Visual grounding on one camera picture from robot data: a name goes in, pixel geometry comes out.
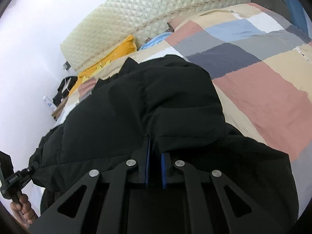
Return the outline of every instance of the gray quilt square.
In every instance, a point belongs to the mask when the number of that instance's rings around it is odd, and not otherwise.
[[[211,36],[206,31],[200,31],[176,44],[174,49],[186,57],[192,54],[202,53],[222,43],[225,42]]]
[[[265,60],[304,44],[302,39],[286,30],[273,31],[264,35],[254,35],[231,43],[253,54],[260,60]]]

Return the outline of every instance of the triangular cutout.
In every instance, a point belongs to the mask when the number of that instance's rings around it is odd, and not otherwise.
[[[242,217],[252,212],[252,209],[246,204],[229,186],[224,187],[227,198],[230,201],[232,210],[236,217]]]
[[[75,218],[78,212],[79,206],[81,204],[82,198],[85,195],[85,191],[87,190],[87,186],[83,185],[79,187],[76,192],[74,192],[67,201],[65,201],[57,211],[60,214],[68,216],[70,218]]]

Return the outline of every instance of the patchwork quilt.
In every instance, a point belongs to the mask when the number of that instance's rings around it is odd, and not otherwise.
[[[192,15],[158,45],[113,61],[69,97],[58,123],[128,57],[141,63],[166,54],[209,72],[228,123],[289,154],[301,215],[312,197],[312,42],[257,4]]]

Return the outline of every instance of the white wall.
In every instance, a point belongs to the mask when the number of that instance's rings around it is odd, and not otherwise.
[[[68,75],[60,43],[104,1],[12,0],[0,18],[0,150],[11,155],[15,171],[28,166],[54,124],[42,96],[52,99]],[[38,207],[31,184],[23,192]],[[8,207],[10,201],[0,200]]]

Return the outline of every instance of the cream padded headboard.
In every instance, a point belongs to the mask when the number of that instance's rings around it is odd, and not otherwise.
[[[76,71],[105,57],[133,34],[137,45],[163,33],[167,22],[186,12],[206,11],[250,0],[107,0],[87,15],[61,43],[63,55]]]

